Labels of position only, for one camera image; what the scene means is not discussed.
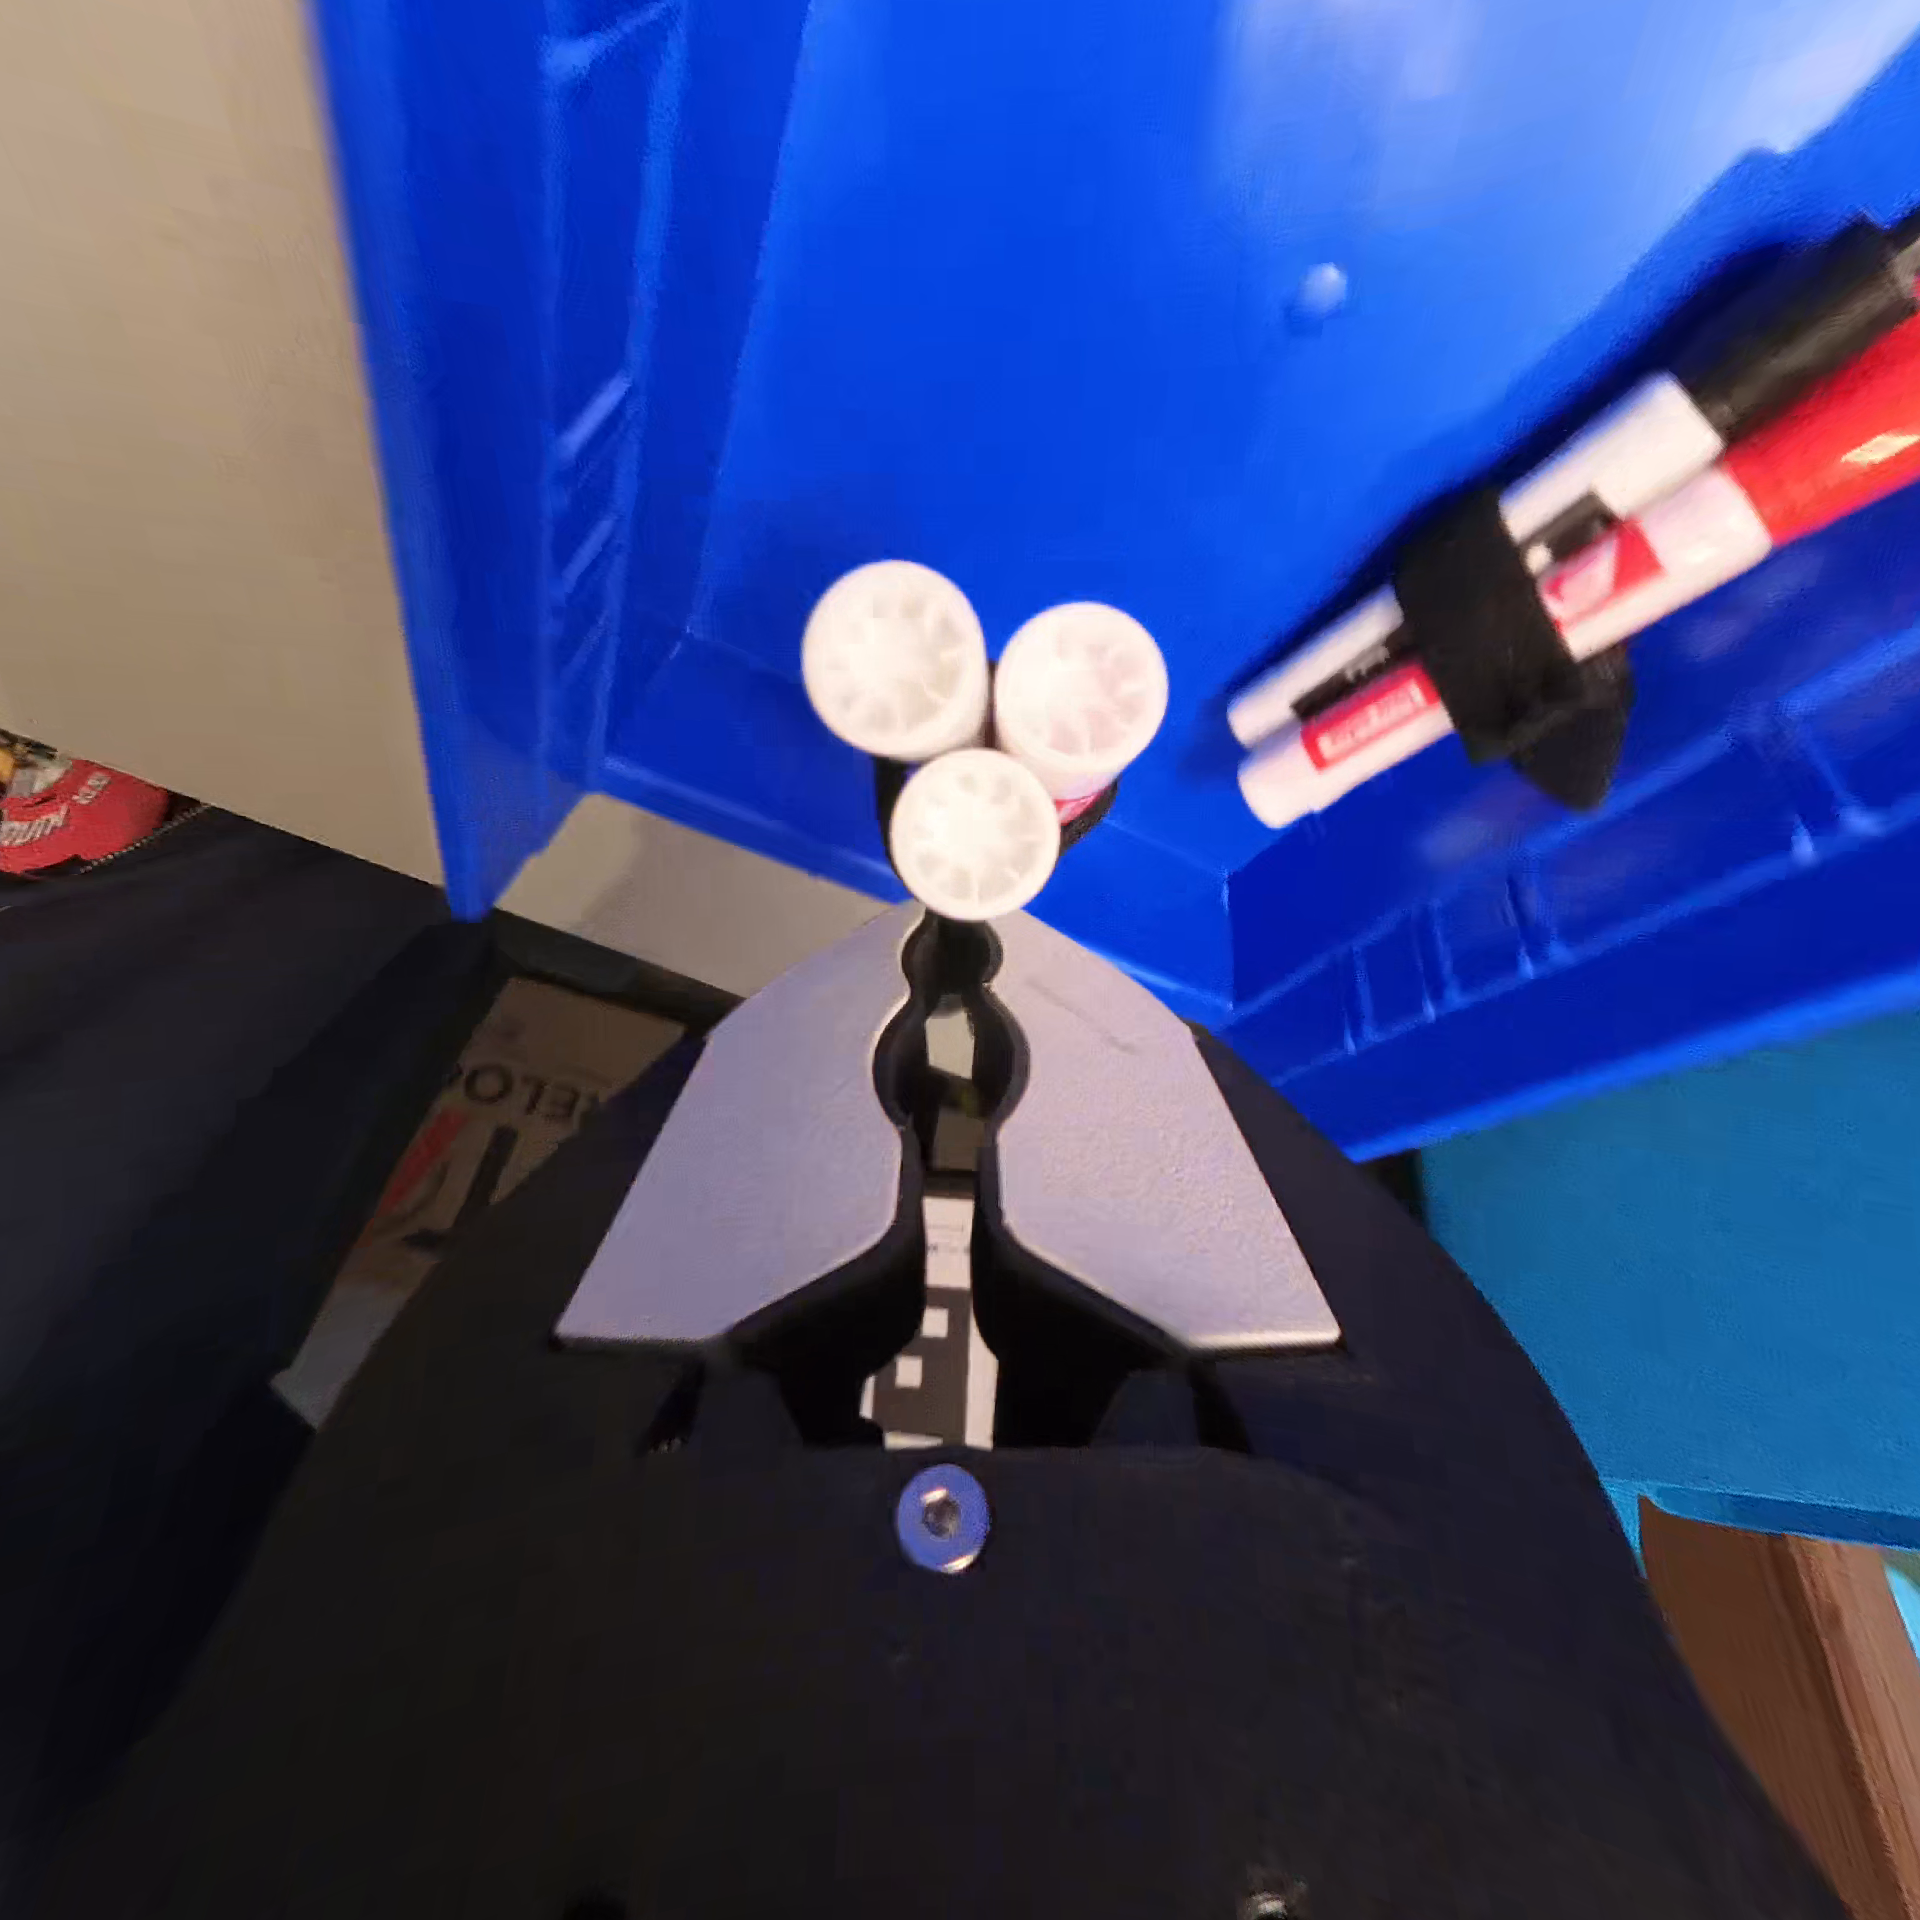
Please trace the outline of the black dry erase marker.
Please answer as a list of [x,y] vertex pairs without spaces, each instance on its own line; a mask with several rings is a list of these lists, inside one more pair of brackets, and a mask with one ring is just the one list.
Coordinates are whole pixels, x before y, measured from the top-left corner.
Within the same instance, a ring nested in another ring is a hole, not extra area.
[[[1666,368],[1586,421],[1547,462],[1504,489],[1470,489],[1435,507],[1401,542],[1387,583],[1349,613],[1381,590],[1408,585],[1410,555],[1424,553],[1431,542],[1465,526],[1486,539],[1495,530],[1493,512],[1499,512],[1525,565],[1543,574],[1552,560],[1595,537],[1602,510],[1627,514],[1682,485],[1865,347],[1915,320],[1915,229],[1915,213],[1890,226],[1858,222],[1822,247],[1787,256],[1778,274],[1694,336]],[[1266,674],[1312,647],[1323,631]]]

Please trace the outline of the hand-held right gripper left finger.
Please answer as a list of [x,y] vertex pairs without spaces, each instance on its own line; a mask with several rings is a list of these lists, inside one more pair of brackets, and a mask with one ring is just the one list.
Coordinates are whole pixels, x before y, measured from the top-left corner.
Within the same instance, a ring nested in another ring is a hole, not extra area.
[[923,1168],[896,1072],[923,1026],[921,926],[878,914],[709,1033],[558,1342],[871,1374],[919,1330]]

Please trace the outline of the printed cardboard sheet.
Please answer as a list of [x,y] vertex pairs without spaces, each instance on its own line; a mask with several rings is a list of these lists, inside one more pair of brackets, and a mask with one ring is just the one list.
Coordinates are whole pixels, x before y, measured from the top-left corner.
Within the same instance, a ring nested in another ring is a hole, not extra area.
[[464,1042],[272,1387],[311,1431],[446,1248],[686,1035],[683,1022],[514,978]]

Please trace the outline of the blue plastic bin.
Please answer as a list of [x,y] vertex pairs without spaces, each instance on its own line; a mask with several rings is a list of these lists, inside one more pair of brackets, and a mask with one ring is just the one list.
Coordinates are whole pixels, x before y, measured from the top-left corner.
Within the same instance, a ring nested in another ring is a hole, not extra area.
[[1915,5],[313,5],[446,889],[583,795],[891,896],[805,613],[1104,601],[1168,718],[1035,914],[1374,1157],[1915,1010],[1915,491],[1637,640],[1607,807],[1264,832],[1227,699],[1790,249]]

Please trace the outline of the dark zip jacket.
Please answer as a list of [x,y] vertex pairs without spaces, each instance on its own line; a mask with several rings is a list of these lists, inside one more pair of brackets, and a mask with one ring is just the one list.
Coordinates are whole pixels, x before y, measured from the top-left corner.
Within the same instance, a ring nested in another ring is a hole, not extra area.
[[293,1477],[272,1390],[510,976],[718,992],[178,802],[5,880],[5,1883],[178,1687]]

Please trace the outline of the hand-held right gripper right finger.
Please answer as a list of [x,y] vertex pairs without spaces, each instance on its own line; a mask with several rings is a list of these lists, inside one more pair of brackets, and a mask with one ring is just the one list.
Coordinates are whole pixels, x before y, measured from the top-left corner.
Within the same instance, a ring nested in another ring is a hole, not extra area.
[[992,1118],[1013,1246],[1193,1355],[1339,1326],[1189,1022],[1038,919],[992,923],[1015,1070]]

